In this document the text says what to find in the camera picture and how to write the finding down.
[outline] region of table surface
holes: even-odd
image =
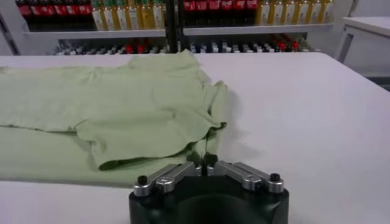
[[[390,37],[390,17],[346,17],[344,23]]]
[[[230,88],[219,156],[278,172],[290,224],[390,223],[390,93],[320,53],[199,54]],[[0,57],[117,66],[129,55]],[[0,182],[0,223],[129,223],[129,189]]]

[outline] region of red label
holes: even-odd
[[[92,12],[92,7],[90,5],[80,5],[79,6],[80,14],[88,15]]]
[[[257,9],[257,0],[246,0],[247,9]]]
[[[55,14],[55,8],[53,5],[47,5],[46,7],[42,7],[42,11],[45,15],[54,15]]]
[[[32,6],[31,7],[32,13],[36,16],[41,16],[44,13],[42,12],[42,6]]]
[[[196,2],[196,10],[206,10],[207,1]]]
[[[20,11],[20,14],[22,14],[23,16],[29,16],[32,14],[30,8],[26,5],[19,7],[19,11]]]
[[[221,2],[221,9],[230,10],[232,9],[232,0],[226,0]]]
[[[245,8],[245,1],[243,0],[235,0],[233,3],[234,9],[244,9]]]
[[[217,1],[210,1],[208,3],[208,8],[212,9],[212,10],[219,9],[219,0],[217,0]]]
[[[70,15],[78,15],[80,14],[80,10],[77,5],[67,5],[66,8],[68,9],[68,13]]]
[[[184,10],[186,11],[195,10],[195,1],[184,2]]]
[[[58,15],[67,15],[68,14],[68,9],[66,9],[65,5],[55,5],[54,8],[55,8],[55,11],[57,12]]]

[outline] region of black screw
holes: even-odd
[[[278,173],[272,173],[269,177],[269,180],[272,182],[278,182],[280,181],[280,175]]]
[[[139,176],[137,178],[137,182],[139,185],[145,185],[147,183],[147,176],[145,176],[145,175]]]

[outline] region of store shelf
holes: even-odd
[[[80,31],[80,32],[24,32],[27,38],[97,39],[97,38],[133,38],[165,37],[165,30],[119,30],[119,31]]]
[[[332,24],[310,24],[293,26],[242,26],[242,27],[208,27],[184,28],[187,36],[201,35],[231,35],[231,34],[261,34],[261,33],[304,33],[309,31],[328,31]]]

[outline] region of cloth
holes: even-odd
[[[3,68],[0,178],[129,184],[215,152],[226,92],[187,51],[117,68]]]

